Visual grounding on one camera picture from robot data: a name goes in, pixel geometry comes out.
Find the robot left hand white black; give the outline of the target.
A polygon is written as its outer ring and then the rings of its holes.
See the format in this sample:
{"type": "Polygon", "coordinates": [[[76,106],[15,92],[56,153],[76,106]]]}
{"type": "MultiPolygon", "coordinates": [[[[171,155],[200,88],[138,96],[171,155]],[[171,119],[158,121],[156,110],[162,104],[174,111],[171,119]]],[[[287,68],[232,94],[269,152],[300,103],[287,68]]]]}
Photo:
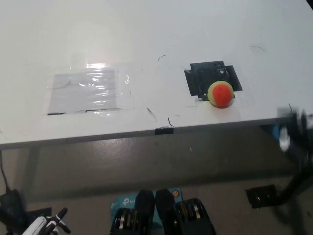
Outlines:
{"type": "Polygon", "coordinates": [[[41,214],[28,226],[22,235],[58,235],[58,227],[66,234],[71,234],[70,228],[63,221],[67,211],[68,209],[64,207],[55,216],[41,214]]]}

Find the robot right hand black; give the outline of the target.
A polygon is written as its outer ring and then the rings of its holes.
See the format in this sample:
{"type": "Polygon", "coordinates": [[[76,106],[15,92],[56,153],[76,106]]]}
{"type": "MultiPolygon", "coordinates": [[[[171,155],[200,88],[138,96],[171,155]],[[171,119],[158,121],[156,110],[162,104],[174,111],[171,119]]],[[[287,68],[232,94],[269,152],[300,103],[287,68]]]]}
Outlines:
{"type": "Polygon", "coordinates": [[[308,119],[305,111],[292,111],[280,125],[279,146],[283,152],[292,147],[308,150],[308,119]]]}

